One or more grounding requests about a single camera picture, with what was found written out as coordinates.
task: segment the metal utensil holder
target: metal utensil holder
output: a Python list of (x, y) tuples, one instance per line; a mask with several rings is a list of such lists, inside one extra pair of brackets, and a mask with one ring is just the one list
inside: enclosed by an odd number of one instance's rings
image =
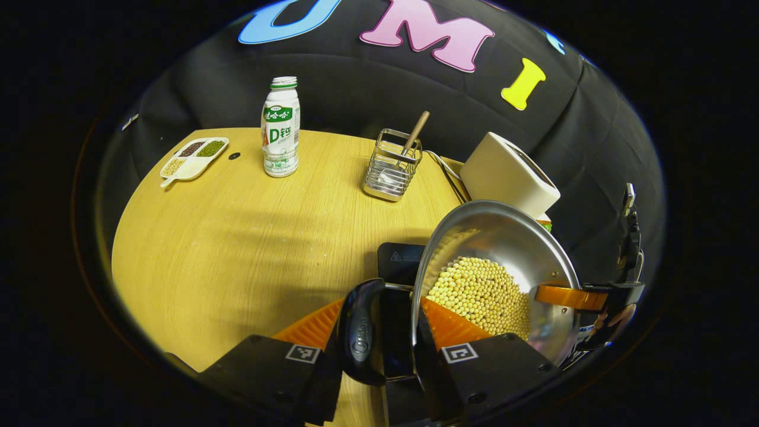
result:
[(369, 167), (364, 177), (364, 191), (387, 201), (398, 201), (408, 189), (411, 179), (422, 160), (422, 144), (415, 140), (408, 151), (404, 146), (385, 141), (386, 135), (408, 139), (409, 134), (392, 129), (383, 129), (374, 145), (369, 159)]

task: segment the yellow table surface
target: yellow table surface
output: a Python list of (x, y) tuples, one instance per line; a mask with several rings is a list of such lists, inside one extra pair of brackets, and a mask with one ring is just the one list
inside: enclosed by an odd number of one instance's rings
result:
[[(205, 137), (229, 145), (195, 180), (160, 188), (164, 163)], [(245, 337), (272, 336), (376, 277), (382, 243), (426, 244), (459, 205), (453, 190), (425, 154), (400, 201), (366, 195), (373, 147), (301, 131), (298, 170), (276, 179), (263, 170), (259, 128), (188, 135), (140, 183), (118, 224), (112, 274), (134, 320), (162, 351), (203, 371)], [(328, 425), (384, 425), (383, 417), (380, 389), (343, 375)]]

